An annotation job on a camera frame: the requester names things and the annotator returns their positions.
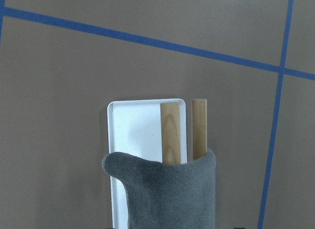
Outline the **grey cloth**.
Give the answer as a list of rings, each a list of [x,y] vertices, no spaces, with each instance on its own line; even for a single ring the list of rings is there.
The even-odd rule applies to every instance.
[[[129,229],[215,228],[216,156],[211,149],[180,165],[114,152],[102,167],[124,186]]]

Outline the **wooden rack rod near tray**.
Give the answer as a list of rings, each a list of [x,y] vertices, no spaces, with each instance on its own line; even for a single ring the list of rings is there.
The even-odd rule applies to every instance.
[[[181,163],[179,103],[160,104],[162,162],[168,165]]]

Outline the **white rectangular tray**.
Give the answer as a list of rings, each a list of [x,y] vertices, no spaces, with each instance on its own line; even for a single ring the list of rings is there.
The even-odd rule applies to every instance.
[[[180,98],[113,101],[107,106],[109,152],[162,161],[160,104],[177,103],[181,163],[187,162],[186,103]]]

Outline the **wooden rack rod outer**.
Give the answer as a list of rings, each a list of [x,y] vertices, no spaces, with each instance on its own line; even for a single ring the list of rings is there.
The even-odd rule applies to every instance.
[[[207,100],[192,100],[192,159],[207,153]]]

